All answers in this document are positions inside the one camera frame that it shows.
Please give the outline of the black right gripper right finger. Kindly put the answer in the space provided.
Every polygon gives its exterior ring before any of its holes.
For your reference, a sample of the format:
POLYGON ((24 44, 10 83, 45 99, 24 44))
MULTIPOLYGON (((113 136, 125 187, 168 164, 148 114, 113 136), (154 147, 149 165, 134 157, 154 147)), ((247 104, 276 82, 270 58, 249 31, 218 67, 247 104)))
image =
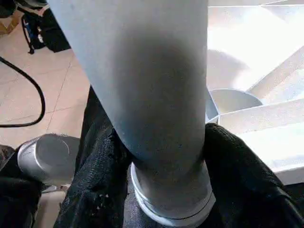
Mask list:
POLYGON ((243 140, 215 123, 203 148, 216 198, 209 228, 302 228, 300 205, 243 140))

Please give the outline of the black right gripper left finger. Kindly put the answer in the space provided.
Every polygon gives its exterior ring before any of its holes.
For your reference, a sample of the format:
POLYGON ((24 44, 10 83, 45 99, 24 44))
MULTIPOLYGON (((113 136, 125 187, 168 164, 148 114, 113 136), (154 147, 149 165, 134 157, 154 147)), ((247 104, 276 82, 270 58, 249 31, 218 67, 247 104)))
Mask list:
POLYGON ((113 127, 91 126, 79 165, 62 202, 56 228, 121 228, 132 156, 113 127))

